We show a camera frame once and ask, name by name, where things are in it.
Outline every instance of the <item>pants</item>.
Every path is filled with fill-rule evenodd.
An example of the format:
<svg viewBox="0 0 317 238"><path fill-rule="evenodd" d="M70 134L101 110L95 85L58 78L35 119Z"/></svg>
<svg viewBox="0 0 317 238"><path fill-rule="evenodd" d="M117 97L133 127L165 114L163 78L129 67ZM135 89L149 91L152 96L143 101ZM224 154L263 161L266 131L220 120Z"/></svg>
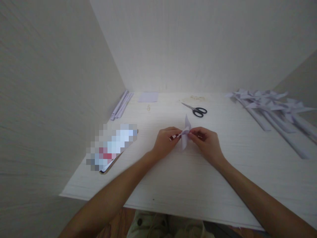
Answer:
<svg viewBox="0 0 317 238"><path fill-rule="evenodd" d="M136 210L127 238L215 238L202 220Z"/></svg>

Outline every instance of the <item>white wall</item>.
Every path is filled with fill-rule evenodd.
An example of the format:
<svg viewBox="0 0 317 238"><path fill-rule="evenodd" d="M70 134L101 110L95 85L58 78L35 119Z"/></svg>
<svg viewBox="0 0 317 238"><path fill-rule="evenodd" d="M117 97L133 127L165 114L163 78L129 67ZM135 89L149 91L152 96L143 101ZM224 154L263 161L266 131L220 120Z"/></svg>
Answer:
<svg viewBox="0 0 317 238"><path fill-rule="evenodd" d="M90 0L131 91L272 89L317 49L314 0Z"/></svg>
<svg viewBox="0 0 317 238"><path fill-rule="evenodd" d="M57 237L58 197L125 87L91 5L0 2L0 237Z"/></svg>
<svg viewBox="0 0 317 238"><path fill-rule="evenodd" d="M288 91L287 97L301 100L307 107L317 108L317 50L274 90ZM317 127L317 110L303 112L300 115Z"/></svg>

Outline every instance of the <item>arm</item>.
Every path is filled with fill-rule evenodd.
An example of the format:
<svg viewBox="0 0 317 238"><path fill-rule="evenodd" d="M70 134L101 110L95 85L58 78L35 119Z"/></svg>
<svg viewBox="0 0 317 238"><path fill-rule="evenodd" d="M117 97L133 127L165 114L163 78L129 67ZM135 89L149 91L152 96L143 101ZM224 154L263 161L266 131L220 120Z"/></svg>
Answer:
<svg viewBox="0 0 317 238"><path fill-rule="evenodd" d="M240 196L273 237L317 237L317 231L236 170L223 156L217 133L203 127L190 130L190 139Z"/></svg>
<svg viewBox="0 0 317 238"><path fill-rule="evenodd" d="M160 130L153 149L90 199L66 225L62 237L96 237L125 204L144 175L175 147L182 131L169 127Z"/></svg>

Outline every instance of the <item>floor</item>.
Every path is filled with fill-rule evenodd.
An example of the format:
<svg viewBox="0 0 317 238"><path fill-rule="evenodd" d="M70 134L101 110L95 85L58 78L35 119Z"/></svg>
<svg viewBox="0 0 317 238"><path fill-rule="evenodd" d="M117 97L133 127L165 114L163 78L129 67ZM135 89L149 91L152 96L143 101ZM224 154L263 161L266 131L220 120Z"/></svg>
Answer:
<svg viewBox="0 0 317 238"><path fill-rule="evenodd" d="M135 210L122 208L115 218L105 227L97 238L126 238L133 221ZM263 238L262 235L251 229L230 227L243 238Z"/></svg>

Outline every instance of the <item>white table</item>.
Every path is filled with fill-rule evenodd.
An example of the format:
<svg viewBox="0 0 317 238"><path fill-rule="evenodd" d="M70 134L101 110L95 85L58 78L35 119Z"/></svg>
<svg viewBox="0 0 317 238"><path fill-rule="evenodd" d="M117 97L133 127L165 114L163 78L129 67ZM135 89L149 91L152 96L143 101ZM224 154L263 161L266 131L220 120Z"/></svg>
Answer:
<svg viewBox="0 0 317 238"><path fill-rule="evenodd" d="M89 200L152 148L159 129L169 126L184 129L187 114L192 127L203 126L218 133L223 153L233 166L317 228L317 146L306 136L291 135L316 159L299 158L274 129L264 132L242 105L224 94L160 93L154 103L139 103L139 96L140 93L135 93L121 119L108 122L108 125L137 124L137 141L105 175L91 171L84 159L61 196ZM206 108L208 113L198 118L181 102ZM183 152L179 143L149 171L125 207L262 229L192 142Z"/></svg>

